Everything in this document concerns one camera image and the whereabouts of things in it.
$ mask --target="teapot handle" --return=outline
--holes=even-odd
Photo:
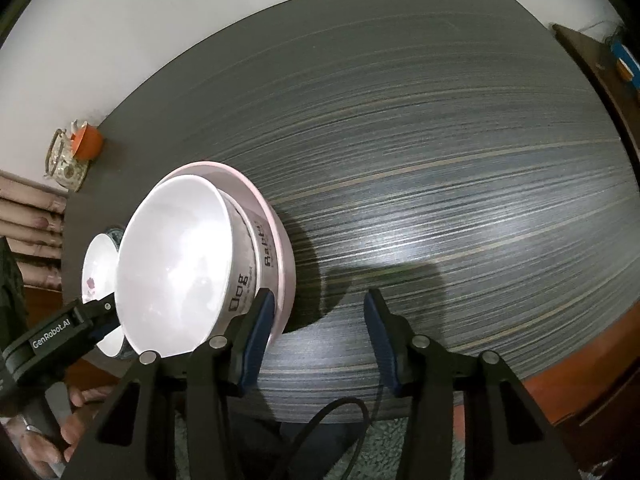
[[[51,139],[51,144],[49,145],[49,149],[47,150],[47,156],[44,159],[44,171],[45,171],[45,174],[48,176],[53,176],[53,171],[49,170],[49,161],[51,160],[51,152],[53,151],[53,145],[56,143],[56,140],[58,140],[58,137],[60,135],[65,135],[65,133],[66,132],[58,128],[56,132],[53,134],[53,139]]]

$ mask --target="blue gripper pad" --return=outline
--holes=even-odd
[[[376,288],[369,289],[364,297],[364,321],[367,324],[382,382],[394,396],[399,397],[402,394],[402,383],[398,375],[398,360],[388,332],[389,327],[385,322],[390,320],[390,316],[380,291]]]
[[[261,289],[258,292],[256,299],[261,296],[260,292],[264,290],[266,289]],[[269,341],[271,328],[273,327],[275,298],[270,290],[268,290],[266,294],[263,294],[263,296],[260,311],[247,337],[244,353],[242,354],[242,372],[238,389],[243,395],[249,388],[255,386],[255,383],[258,381],[262,358],[264,357],[264,351]]]

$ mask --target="screw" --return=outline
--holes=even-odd
[[[411,339],[411,343],[416,348],[427,348],[427,346],[429,346],[429,343],[431,343],[431,341],[425,335],[414,335],[414,338]]]
[[[484,352],[482,354],[482,361],[489,365],[497,365],[500,361],[500,356],[497,353],[489,350],[488,352]]]
[[[215,335],[209,339],[209,346],[211,348],[224,348],[226,346],[226,337],[223,335]]]
[[[142,352],[142,354],[140,354],[140,362],[143,365],[149,365],[155,360],[156,360],[156,353],[151,350],[147,350],[146,352]]]

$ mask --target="person's hand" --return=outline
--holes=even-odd
[[[50,478],[53,476],[53,471],[49,465],[62,462],[63,457],[66,462],[69,462],[86,428],[94,420],[102,402],[112,390],[112,386],[102,386],[84,392],[74,386],[69,388],[69,399],[77,409],[60,427],[62,438],[69,444],[64,451],[57,449],[42,435],[27,431],[20,416],[10,420],[6,429],[13,438],[18,440],[22,453],[36,473],[41,477]]]

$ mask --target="white plate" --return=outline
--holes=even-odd
[[[115,290],[118,248],[107,234],[97,235],[89,244],[82,264],[82,302],[101,300]],[[109,332],[97,345],[108,357],[117,357],[124,346],[122,327]]]

